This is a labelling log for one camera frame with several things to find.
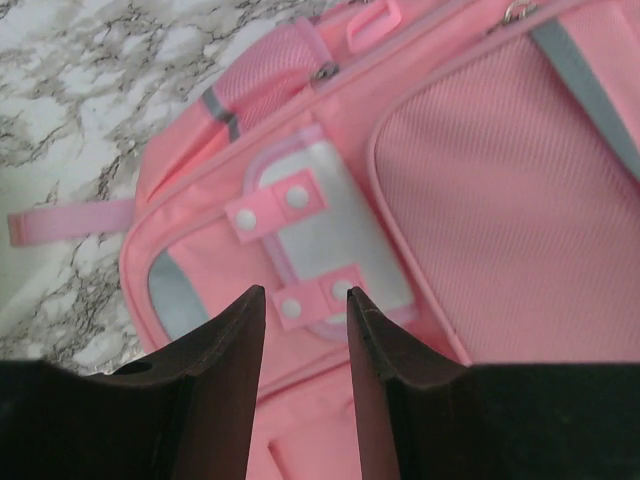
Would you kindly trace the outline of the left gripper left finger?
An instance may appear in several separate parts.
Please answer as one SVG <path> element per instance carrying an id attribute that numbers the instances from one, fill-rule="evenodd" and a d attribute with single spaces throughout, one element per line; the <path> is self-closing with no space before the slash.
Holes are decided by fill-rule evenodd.
<path id="1" fill-rule="evenodd" d="M 265 291 L 111 374 L 1 365 L 5 479 L 242 479 L 265 334 Z"/>

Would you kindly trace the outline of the pink student backpack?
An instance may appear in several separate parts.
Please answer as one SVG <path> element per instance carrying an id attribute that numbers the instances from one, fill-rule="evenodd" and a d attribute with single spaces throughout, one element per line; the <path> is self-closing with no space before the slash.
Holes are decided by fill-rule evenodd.
<path id="1" fill-rule="evenodd" d="M 639 367 L 639 5 L 352 1 L 277 27 L 148 144 L 126 232 L 145 348 L 262 285 L 252 479 L 363 479 L 350 289 L 464 365 Z"/>

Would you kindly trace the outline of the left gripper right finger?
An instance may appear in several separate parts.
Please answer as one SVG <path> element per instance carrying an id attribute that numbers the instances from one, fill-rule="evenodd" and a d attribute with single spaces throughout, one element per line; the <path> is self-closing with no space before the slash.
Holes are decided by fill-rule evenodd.
<path id="1" fill-rule="evenodd" d="M 366 479 L 635 479 L 635 363 L 458 364 L 347 294 Z"/>

